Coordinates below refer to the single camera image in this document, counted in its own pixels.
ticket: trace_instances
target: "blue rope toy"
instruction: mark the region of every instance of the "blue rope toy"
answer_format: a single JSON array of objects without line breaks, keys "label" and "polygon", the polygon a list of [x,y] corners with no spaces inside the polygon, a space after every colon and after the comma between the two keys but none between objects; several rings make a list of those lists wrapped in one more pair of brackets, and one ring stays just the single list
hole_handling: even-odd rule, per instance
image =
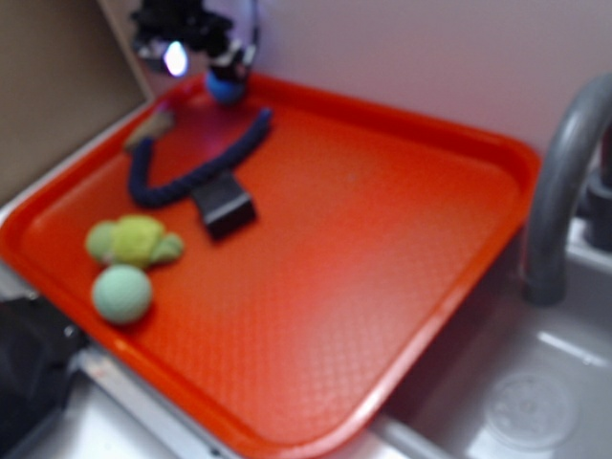
[{"label": "blue rope toy", "polygon": [[133,158],[128,180],[128,190],[132,199],[144,208],[161,208],[185,198],[195,188],[222,171],[238,166],[250,156],[270,132],[272,113],[269,108],[262,109],[247,132],[224,153],[163,186],[150,187],[148,185],[155,140],[145,137],[132,152]]}]

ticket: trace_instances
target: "gray faucet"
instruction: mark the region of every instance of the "gray faucet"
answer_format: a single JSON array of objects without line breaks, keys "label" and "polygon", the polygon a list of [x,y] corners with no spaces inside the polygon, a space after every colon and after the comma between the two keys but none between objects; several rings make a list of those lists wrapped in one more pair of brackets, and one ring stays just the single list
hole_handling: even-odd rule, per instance
[{"label": "gray faucet", "polygon": [[601,142],[600,167],[586,181],[587,241],[612,251],[612,74],[586,84],[565,113],[539,175],[527,224],[523,296],[549,305],[565,296],[565,246],[589,164]]}]

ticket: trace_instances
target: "plush turtle toy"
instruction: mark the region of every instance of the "plush turtle toy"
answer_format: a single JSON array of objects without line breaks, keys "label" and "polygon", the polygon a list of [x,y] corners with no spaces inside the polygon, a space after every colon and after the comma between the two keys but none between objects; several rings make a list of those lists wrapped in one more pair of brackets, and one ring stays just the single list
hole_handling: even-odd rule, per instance
[{"label": "plush turtle toy", "polygon": [[181,237],[166,232],[159,220],[147,215],[125,215],[117,222],[93,226],[85,248],[100,264],[127,264],[142,270],[176,260],[184,250]]}]

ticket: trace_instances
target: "sink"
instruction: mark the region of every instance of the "sink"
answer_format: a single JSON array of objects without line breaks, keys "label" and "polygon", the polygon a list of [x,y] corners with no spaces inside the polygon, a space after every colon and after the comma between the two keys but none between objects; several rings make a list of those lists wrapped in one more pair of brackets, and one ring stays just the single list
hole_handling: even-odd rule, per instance
[{"label": "sink", "polygon": [[570,256],[566,298],[535,307],[520,295],[519,241],[383,408],[434,451],[409,457],[610,457],[612,270],[597,268],[597,257]]}]

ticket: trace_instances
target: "orange tray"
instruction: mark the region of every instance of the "orange tray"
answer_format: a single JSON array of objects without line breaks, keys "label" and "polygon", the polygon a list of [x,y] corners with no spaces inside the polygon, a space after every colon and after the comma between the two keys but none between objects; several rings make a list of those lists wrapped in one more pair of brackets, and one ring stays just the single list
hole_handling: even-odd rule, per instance
[{"label": "orange tray", "polygon": [[[17,205],[0,255],[121,361],[239,454],[306,458],[362,429],[522,224],[538,157],[464,126],[253,76],[237,107],[189,79]],[[270,136],[236,169],[258,212],[213,243],[185,199],[127,193],[121,144],[152,111],[161,185],[239,137],[261,107]],[[140,322],[113,327],[90,298],[83,249],[102,219],[143,212],[186,253],[152,269]]]}]

